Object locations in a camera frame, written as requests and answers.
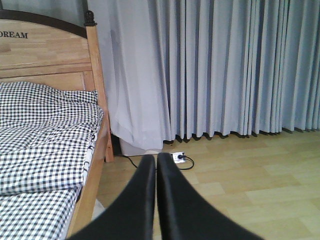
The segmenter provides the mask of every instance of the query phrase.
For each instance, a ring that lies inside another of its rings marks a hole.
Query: curtain
[[[103,24],[111,129],[132,146],[320,128],[320,0],[89,6]]]
[[[160,151],[170,129],[153,1],[90,0],[106,80],[112,133],[127,155]]]
[[[171,139],[320,127],[320,1],[159,2]]]
[[[2,0],[3,9],[41,14],[83,27],[86,0]]]

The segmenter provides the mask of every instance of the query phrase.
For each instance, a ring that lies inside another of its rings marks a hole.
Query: power cord
[[[116,154],[116,155],[114,155],[114,157],[120,157],[120,158],[129,159],[129,161],[132,163],[132,165],[133,165],[135,168],[138,168],[138,166],[132,161],[132,159],[131,159],[130,157],[126,156],[126,155]],[[195,161],[193,161],[191,157],[188,157],[188,156],[186,156],[186,155],[179,155],[178,158],[179,158],[179,159],[186,159],[186,160],[188,160],[189,162],[191,162],[191,166],[189,166],[189,167],[184,167],[184,168],[179,168],[179,167],[178,167],[180,170],[190,170],[190,169],[192,169],[192,168],[194,167],[194,165],[195,165]]]
[[[186,155],[179,155],[178,156],[178,159],[186,159],[186,160],[188,160],[189,162],[191,162],[191,166],[189,166],[189,167],[185,167],[185,168],[179,168],[180,170],[190,170],[190,169],[192,169],[193,167],[194,167],[194,165],[195,165],[195,161],[193,161],[193,159],[191,158],[191,157],[188,157],[188,156],[186,156]]]
[[[138,166],[137,166],[137,165],[135,165],[135,163],[132,161],[132,159],[131,159],[130,157],[126,156],[126,155],[116,154],[116,155],[113,155],[113,156],[114,156],[114,157],[121,157],[121,158],[129,159],[129,160],[130,160],[130,162],[132,163],[132,165],[133,165],[136,169],[138,168]]]

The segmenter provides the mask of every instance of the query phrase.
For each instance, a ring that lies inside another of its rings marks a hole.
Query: checkered bedding
[[[80,188],[0,196],[0,239],[57,240]]]
[[[97,93],[0,83],[0,195],[83,186],[103,111]]]
[[[102,117],[95,91],[0,82],[0,239],[59,239]]]

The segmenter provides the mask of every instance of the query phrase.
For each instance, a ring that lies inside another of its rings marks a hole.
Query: wooden floor
[[[203,137],[165,144],[163,151],[191,157],[195,166],[183,174],[194,188],[266,240],[320,240],[320,132]],[[132,159],[138,164],[140,158]],[[105,163],[97,197],[105,207],[134,171],[126,158]],[[160,240],[157,210],[153,231]]]

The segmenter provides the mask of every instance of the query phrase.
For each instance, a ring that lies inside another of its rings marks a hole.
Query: power strip
[[[173,152],[171,153],[172,159],[174,161],[175,164],[180,164],[180,163],[185,163],[186,160],[185,158],[179,158],[179,155],[185,155],[185,153],[183,151],[179,151],[179,152]]]

